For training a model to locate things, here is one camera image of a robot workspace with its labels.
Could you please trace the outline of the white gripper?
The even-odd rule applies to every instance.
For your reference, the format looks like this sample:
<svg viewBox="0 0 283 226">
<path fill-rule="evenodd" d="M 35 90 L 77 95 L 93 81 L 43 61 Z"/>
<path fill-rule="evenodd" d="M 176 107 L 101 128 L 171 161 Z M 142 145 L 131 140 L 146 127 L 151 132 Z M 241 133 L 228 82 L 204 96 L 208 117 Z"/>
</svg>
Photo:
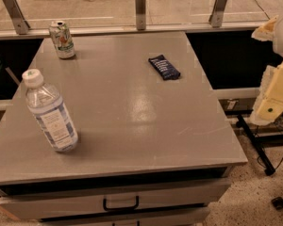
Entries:
<svg viewBox="0 0 283 226">
<path fill-rule="evenodd" d="M 251 35 L 252 39 L 273 41 L 273 50 L 283 57 L 283 12 L 259 26 Z M 268 65 L 264 71 L 259 95 L 253 105 L 250 122 L 268 125 L 283 113 L 283 62 L 277 67 Z"/>
</svg>

